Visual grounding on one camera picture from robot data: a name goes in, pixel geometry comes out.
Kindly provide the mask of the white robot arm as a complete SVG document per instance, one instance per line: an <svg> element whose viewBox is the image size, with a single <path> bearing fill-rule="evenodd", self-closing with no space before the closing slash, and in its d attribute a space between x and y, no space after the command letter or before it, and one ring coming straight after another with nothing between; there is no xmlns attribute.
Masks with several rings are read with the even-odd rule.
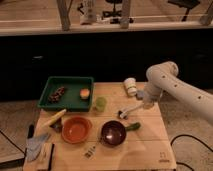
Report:
<svg viewBox="0 0 213 171"><path fill-rule="evenodd" d="M143 105L151 108L163 91L195 110L213 125L213 94L189 85L177 78L179 69L172 61L150 66L146 71Z"/></svg>

